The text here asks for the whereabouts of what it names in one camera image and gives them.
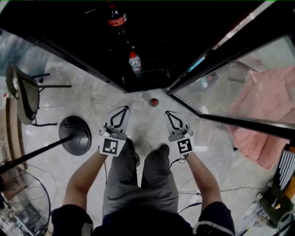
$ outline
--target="chair leg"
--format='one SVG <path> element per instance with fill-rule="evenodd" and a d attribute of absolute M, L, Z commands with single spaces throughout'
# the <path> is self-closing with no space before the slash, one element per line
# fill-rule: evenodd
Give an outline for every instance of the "chair leg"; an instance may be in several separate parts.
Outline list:
<path fill-rule="evenodd" d="M 38 88 L 71 88 L 71 85 L 38 85 Z"/>
<path fill-rule="evenodd" d="M 37 119 L 35 118 L 35 124 L 31 123 L 31 125 L 36 126 L 36 127 L 43 127 L 43 126 L 49 126 L 49 125 L 57 125 L 57 123 L 37 124 Z"/>
<path fill-rule="evenodd" d="M 38 77 L 44 77 L 44 76 L 49 76 L 50 73 L 42 74 L 42 75 L 36 75 L 36 76 L 30 76 L 32 79 L 38 78 Z"/>

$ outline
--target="chair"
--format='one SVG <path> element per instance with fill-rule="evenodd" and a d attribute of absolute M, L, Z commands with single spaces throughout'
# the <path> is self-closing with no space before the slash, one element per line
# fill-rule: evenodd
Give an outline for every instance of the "chair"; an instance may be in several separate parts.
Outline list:
<path fill-rule="evenodd" d="M 43 74 L 30 77 L 23 73 L 14 63 L 9 63 L 6 73 L 8 91 L 18 100 L 18 118 L 23 124 L 34 126 L 57 125 L 57 123 L 37 124 L 36 114 L 39 109 L 40 92 L 46 88 L 71 88 L 71 85 L 38 85 L 35 78 L 44 77 Z"/>

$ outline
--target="pink fabric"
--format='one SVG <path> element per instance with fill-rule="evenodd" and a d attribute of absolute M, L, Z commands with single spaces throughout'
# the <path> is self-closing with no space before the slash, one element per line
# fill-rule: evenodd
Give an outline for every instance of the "pink fabric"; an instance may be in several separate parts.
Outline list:
<path fill-rule="evenodd" d="M 295 123 L 295 103 L 291 88 L 295 89 L 295 66 L 253 72 L 239 95 L 230 105 L 230 115 Z M 234 145 L 243 156 L 270 169 L 281 156 L 288 140 L 259 132 L 228 126 Z"/>

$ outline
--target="tile floor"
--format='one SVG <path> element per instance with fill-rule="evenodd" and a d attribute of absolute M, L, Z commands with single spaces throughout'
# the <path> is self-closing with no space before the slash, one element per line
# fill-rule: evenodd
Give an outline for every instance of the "tile floor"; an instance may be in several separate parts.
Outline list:
<path fill-rule="evenodd" d="M 98 130 L 105 115 L 112 109 L 128 105 L 131 108 L 127 134 L 136 143 L 136 151 L 144 160 L 146 155 L 160 143 L 168 143 L 165 123 L 166 110 L 183 114 L 194 131 L 197 155 L 216 177 L 221 190 L 239 187 L 262 188 L 273 176 L 276 167 L 267 171 L 257 164 L 232 151 L 232 143 L 226 128 L 218 123 L 200 120 L 176 103 L 162 90 L 123 94 L 96 77 L 53 55 L 49 57 L 45 72 L 46 84 L 71 84 L 72 88 L 48 88 L 41 93 L 38 123 L 57 122 L 69 115 L 78 115 L 89 125 L 92 132 L 92 146 L 83 156 L 72 156 L 62 146 L 51 149 L 28 161 L 28 171 L 45 185 L 52 209 L 61 206 L 66 185 L 73 172 L 89 158 L 98 147 Z M 149 101 L 157 98 L 159 105 L 151 107 Z M 23 125 L 25 152 L 29 153 L 59 139 L 58 126 L 34 127 Z M 173 161 L 178 157 L 171 153 Z M 109 170 L 111 158 L 106 161 Z M 138 167 L 138 181 L 141 181 L 143 165 Z M 186 163 L 175 163 L 171 168 L 179 192 L 179 210 L 196 201 L 191 193 L 197 191 L 192 174 Z M 105 172 L 102 169 L 88 195 L 88 213 L 96 226 L 102 221 L 102 199 L 105 187 Z M 246 209 L 254 201 L 258 190 L 239 189 L 222 192 L 225 204 L 232 211 L 236 228 L 244 217 Z M 189 208 L 181 215 L 192 225 L 198 220 L 200 206 Z M 261 235 L 262 229 L 252 229 L 252 235 Z"/>

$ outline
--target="dark jacket sleeve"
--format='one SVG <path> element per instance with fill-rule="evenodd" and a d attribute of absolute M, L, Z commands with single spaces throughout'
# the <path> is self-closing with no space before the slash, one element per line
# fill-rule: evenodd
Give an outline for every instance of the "dark jacket sleeve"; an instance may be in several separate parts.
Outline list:
<path fill-rule="evenodd" d="M 81 236 L 85 224 L 93 225 L 90 216 L 79 206 L 65 205 L 52 211 L 53 236 Z"/>
<path fill-rule="evenodd" d="M 213 202 L 201 213 L 197 235 L 235 235 L 230 210 L 222 202 Z"/>

